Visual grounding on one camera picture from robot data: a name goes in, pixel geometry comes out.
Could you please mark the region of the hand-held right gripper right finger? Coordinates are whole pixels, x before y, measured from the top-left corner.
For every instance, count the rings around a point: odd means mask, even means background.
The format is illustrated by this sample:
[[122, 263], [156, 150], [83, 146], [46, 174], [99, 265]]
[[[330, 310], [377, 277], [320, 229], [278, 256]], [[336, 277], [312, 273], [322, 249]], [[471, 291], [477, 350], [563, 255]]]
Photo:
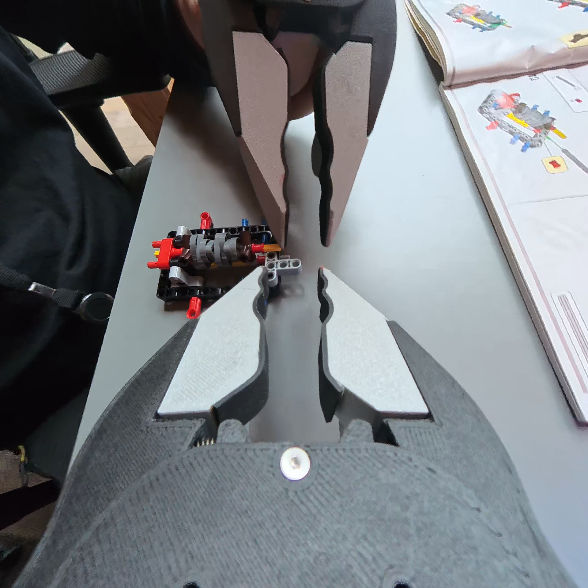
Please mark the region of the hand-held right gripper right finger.
[[325, 421], [427, 418], [429, 408], [386, 317], [327, 268], [318, 270], [318, 298]]

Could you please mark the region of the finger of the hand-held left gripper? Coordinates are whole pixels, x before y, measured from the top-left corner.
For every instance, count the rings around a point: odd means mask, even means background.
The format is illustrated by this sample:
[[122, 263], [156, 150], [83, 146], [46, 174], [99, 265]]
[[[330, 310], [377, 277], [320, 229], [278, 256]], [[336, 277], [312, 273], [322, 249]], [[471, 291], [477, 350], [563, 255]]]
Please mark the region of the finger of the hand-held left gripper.
[[288, 67], [262, 33], [232, 33], [241, 132], [239, 149], [256, 197], [280, 246], [288, 234], [283, 137]]
[[320, 239], [330, 246], [368, 143], [371, 44], [347, 41], [320, 70], [313, 90], [312, 167], [319, 178]]

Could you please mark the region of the wooden table support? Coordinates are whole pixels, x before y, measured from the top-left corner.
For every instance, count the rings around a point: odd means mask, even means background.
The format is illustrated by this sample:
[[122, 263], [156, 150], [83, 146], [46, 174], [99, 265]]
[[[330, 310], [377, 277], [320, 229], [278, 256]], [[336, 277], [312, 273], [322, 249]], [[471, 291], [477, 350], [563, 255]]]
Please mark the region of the wooden table support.
[[156, 147], [174, 80], [161, 90], [122, 96], [130, 115], [151, 144]]

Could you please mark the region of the person's left hand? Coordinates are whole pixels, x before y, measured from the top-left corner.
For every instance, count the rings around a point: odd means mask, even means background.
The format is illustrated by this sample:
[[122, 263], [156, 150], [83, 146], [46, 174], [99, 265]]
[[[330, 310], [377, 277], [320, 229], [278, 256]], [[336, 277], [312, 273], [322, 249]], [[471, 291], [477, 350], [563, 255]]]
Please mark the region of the person's left hand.
[[309, 33], [281, 31], [272, 46], [281, 51], [288, 65], [288, 118], [303, 118], [313, 112], [313, 77], [320, 60], [320, 41]]

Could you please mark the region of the lego instruction booklet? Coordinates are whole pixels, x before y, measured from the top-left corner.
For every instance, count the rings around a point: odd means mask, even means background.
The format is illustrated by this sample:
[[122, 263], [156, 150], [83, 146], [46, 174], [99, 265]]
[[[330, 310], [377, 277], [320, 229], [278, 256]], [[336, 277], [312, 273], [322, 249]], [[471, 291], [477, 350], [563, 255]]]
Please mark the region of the lego instruction booklet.
[[405, 1], [535, 328], [587, 426], [587, 1]]

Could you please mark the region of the black office chair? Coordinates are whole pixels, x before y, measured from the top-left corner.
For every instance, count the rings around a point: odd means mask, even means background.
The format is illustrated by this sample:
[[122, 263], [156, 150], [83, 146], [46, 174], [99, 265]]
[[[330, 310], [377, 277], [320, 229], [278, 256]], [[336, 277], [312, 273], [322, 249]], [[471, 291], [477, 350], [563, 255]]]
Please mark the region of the black office chair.
[[108, 98], [161, 90], [168, 75], [100, 54], [87, 59], [75, 50], [34, 57], [29, 65], [54, 106], [110, 171], [131, 166], [101, 107]]

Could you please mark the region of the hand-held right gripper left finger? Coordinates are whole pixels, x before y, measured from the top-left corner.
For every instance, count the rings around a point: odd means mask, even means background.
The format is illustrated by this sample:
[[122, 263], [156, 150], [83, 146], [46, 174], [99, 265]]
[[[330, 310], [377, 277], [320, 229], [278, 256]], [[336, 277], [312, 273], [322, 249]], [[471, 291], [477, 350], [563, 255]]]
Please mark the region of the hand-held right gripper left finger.
[[158, 407], [163, 419], [250, 422], [269, 395], [268, 271], [254, 269], [196, 322]]

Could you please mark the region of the grey T-shaped lego beam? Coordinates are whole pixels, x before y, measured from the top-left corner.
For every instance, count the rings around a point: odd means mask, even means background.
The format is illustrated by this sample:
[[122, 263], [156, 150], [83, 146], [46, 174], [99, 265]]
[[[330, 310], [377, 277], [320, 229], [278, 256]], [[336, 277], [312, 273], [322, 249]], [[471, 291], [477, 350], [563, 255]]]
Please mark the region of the grey T-shaped lego beam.
[[265, 268], [268, 272], [269, 288], [276, 288], [280, 285], [282, 277], [300, 275], [302, 262], [289, 256], [280, 256], [277, 252], [267, 252]]

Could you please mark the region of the lego engine frame assembly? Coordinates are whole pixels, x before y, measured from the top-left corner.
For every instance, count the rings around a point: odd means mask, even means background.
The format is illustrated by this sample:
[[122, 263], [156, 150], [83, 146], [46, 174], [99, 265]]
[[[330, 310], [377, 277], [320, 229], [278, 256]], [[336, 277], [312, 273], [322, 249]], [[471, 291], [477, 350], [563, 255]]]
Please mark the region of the lego engine frame assembly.
[[[250, 224], [215, 226], [208, 212], [201, 213], [199, 228], [184, 225], [154, 240], [154, 260], [148, 268], [159, 271], [156, 297], [165, 305], [187, 303], [187, 318], [197, 319], [204, 303], [211, 304], [258, 267], [265, 268], [265, 254], [285, 254], [269, 226]], [[281, 286], [269, 288], [275, 296]]]

